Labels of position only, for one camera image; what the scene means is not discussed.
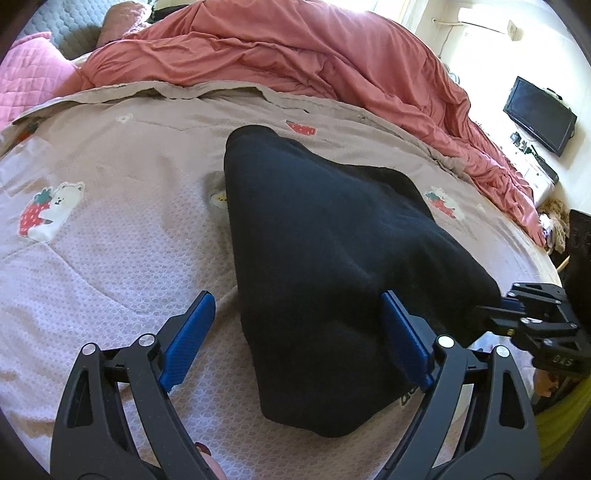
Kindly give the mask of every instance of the white wall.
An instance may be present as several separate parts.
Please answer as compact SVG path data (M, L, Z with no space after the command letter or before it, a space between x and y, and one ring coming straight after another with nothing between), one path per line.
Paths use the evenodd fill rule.
M442 0L431 1L431 11L450 22L457 21L461 7L472 6L443 2L441 12ZM439 54L451 32L441 59L460 76L472 102L470 117L505 149L517 128L502 110L517 76L562 95L579 117L574 138L560 158L539 143L534 146L560 176L557 197L571 208L591 213L591 67L566 27L541 0L479 0L474 8L483 4L513 20L522 38L511 41L478 27L437 28L431 18L424 17L421 39Z
M445 21L448 8L449 1L447 0L429 0L429 3L423 12L423 17L414 31L414 34L427 44L436 54L439 54L438 47L441 46L441 44L437 44L436 41L440 26L433 22L433 18Z

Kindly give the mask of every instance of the pink blanket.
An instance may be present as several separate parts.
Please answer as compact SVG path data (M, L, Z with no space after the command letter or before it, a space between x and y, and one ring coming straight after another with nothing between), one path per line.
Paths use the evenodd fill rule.
M208 0L97 50L85 88L139 80L243 80L361 106L449 157L544 244L527 182L468 118L470 101L417 37L322 1Z

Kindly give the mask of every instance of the pillow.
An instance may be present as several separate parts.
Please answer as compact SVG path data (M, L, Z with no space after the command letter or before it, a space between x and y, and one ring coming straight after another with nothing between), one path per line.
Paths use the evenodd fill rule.
M76 67L50 38L50 32L20 38L0 64L0 129L34 106L80 91Z
M138 2L123 2L113 5L105 15L96 48L120 40L125 35L149 27L146 20L152 14L152 7Z

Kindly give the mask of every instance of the black towel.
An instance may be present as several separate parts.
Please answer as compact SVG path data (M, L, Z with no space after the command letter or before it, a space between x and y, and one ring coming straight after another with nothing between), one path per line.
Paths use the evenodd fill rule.
M465 313L500 304L398 171L337 164L257 125L230 135L224 171L242 329L271 420L342 436L410 389L380 328L383 292L464 346L483 333Z

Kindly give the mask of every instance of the quilted fabric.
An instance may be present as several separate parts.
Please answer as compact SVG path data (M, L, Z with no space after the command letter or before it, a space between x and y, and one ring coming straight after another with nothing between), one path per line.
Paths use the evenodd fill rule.
M47 0L22 29L20 37L50 31L52 43L69 60L93 51L107 10L121 0ZM153 5L156 0L144 3Z
M96 48L123 38L128 33L136 33L149 27L146 20L150 18L152 9L140 2L122 2L113 5L105 15Z
M41 32L17 40L0 64L0 129L30 108L80 90L76 67Z

